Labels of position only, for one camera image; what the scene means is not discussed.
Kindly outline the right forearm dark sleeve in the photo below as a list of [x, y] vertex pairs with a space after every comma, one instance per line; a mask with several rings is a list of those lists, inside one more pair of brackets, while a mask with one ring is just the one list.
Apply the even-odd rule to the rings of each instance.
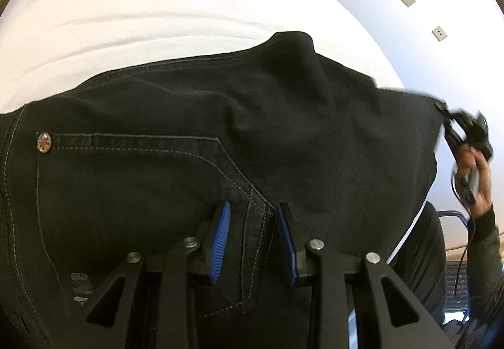
[[494, 206], [473, 219], [470, 229], [474, 230], [467, 253], [471, 320], [479, 327], [490, 327], [503, 313], [501, 244]]

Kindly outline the right hand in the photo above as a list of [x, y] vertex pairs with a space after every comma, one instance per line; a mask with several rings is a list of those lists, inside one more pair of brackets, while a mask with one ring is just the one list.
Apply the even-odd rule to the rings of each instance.
[[484, 155], [467, 144], [456, 156], [455, 188], [462, 205], [473, 218], [481, 218], [493, 206], [489, 163]]

